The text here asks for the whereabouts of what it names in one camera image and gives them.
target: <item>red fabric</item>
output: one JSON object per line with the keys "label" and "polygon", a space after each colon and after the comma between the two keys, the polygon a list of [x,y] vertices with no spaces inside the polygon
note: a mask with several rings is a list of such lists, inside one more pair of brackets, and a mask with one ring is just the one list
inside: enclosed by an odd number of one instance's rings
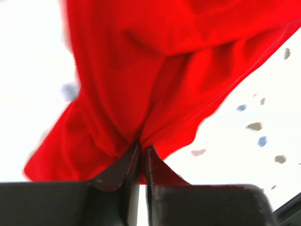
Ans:
{"label": "red fabric", "polygon": [[66,3],[81,91],[25,166],[33,181],[90,179],[136,139],[162,158],[188,145],[301,25],[300,0]]}

